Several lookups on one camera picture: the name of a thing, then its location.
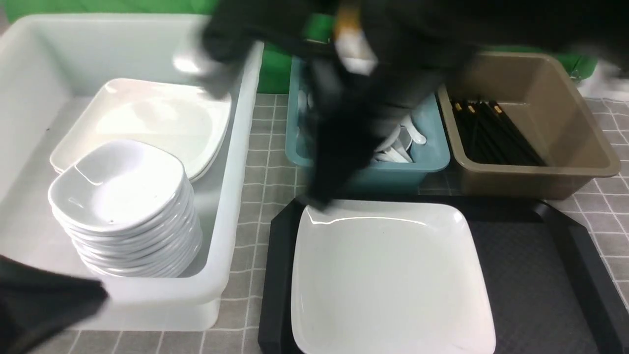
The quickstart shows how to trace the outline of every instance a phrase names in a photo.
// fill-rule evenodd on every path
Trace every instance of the white plastic bin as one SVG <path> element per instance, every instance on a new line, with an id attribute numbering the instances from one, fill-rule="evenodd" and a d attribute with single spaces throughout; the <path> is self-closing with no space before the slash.
<path id="1" fill-rule="evenodd" d="M 107 81 L 193 84 L 172 65 L 204 16 L 36 15 L 0 38 L 0 254 L 49 271 L 94 277 L 52 216 L 50 153 Z M 204 232 L 179 278 L 103 278 L 111 301 L 80 329 L 199 331 L 218 316 L 230 272 L 262 44 L 233 89 L 231 121 L 210 171 L 195 182 Z"/>

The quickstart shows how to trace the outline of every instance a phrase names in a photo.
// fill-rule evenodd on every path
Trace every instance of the black tray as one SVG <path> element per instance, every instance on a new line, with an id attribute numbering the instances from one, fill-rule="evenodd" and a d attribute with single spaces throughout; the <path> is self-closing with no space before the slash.
<path id="1" fill-rule="evenodd" d="M 536 200 L 383 196 L 441 203 L 467 219 L 496 328 L 495 354 L 627 354 L 629 314 L 585 227 Z M 304 206 L 293 200 L 270 227 L 258 343 L 302 353 L 291 328 L 291 277 Z"/>

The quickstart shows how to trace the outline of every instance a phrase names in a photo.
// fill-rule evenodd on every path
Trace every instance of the gray checkered tablecloth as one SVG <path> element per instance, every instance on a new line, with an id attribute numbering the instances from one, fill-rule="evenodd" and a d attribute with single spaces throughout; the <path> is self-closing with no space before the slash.
<path id="1" fill-rule="evenodd" d="M 255 354 L 272 218 L 303 188 L 303 174 L 284 153 L 286 95 L 260 94 L 253 111 L 242 207 L 231 265 L 216 325 L 205 332 L 68 331 L 38 354 Z M 590 231 L 623 298 L 629 299 L 629 106 L 588 100 L 622 160 L 622 172 L 598 179 L 573 197 L 552 202 Z M 455 195 L 458 176 L 448 169 L 427 177 L 419 193 Z"/>

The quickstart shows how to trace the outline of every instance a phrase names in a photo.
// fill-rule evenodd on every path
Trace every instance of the brown plastic bin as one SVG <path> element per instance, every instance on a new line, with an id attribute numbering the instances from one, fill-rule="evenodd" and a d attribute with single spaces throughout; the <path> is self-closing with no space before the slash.
<path id="1" fill-rule="evenodd" d="M 450 97 L 496 100 L 547 167 L 475 163 L 465 155 Z M 488 52 L 439 89 L 464 195 L 565 199 L 620 161 L 563 67 L 544 54 Z"/>

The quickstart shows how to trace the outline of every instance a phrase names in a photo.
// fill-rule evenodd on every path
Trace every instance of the white square plate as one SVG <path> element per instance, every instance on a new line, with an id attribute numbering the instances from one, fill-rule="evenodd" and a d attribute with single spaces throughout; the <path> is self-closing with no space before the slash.
<path id="1" fill-rule="evenodd" d="M 190 180 L 206 172 L 227 131 L 231 97 L 211 99 L 195 86 L 114 79 L 50 155 L 59 173 L 106 142 L 137 140 L 173 154 Z"/>
<path id="2" fill-rule="evenodd" d="M 306 207 L 291 316 L 306 354 L 492 354 L 496 346 L 472 234 L 448 205 Z"/>

